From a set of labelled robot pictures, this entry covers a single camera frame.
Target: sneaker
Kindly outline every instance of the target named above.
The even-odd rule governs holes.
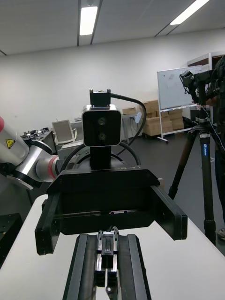
[[[217,232],[217,236],[220,240],[225,240],[225,228],[220,229]]]

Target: stacked cardboard boxes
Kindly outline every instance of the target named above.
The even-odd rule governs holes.
[[[147,119],[143,132],[148,135],[161,134],[158,100],[152,100],[143,103],[147,110]],[[172,131],[172,122],[169,119],[168,112],[161,113],[163,132]]]
[[[182,109],[169,112],[169,118],[172,122],[172,129],[178,130],[184,128],[184,122],[182,117]]]
[[[144,102],[143,104],[147,111],[147,119],[143,132],[151,136],[161,134],[158,100]],[[163,133],[184,128],[182,110],[162,112],[161,120]]]
[[[136,113],[135,107],[123,108],[123,114],[135,114],[135,113]]]

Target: white table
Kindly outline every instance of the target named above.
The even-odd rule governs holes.
[[[0,270],[0,299],[62,300],[77,236],[60,235],[54,254],[36,253],[34,230],[45,195],[36,199]],[[188,220],[188,238],[174,242],[154,222],[120,231],[140,240],[152,300],[225,299],[225,258]],[[108,300],[104,289],[97,300]]]

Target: whiteboard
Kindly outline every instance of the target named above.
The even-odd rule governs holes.
[[[202,71],[202,66],[157,72],[160,109],[192,104],[192,98],[189,94],[184,94],[184,87],[179,78],[186,70],[196,74]]]

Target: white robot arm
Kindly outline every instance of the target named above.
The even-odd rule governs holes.
[[[0,117],[0,173],[26,189],[40,187],[57,176],[52,149],[41,141],[24,141]]]

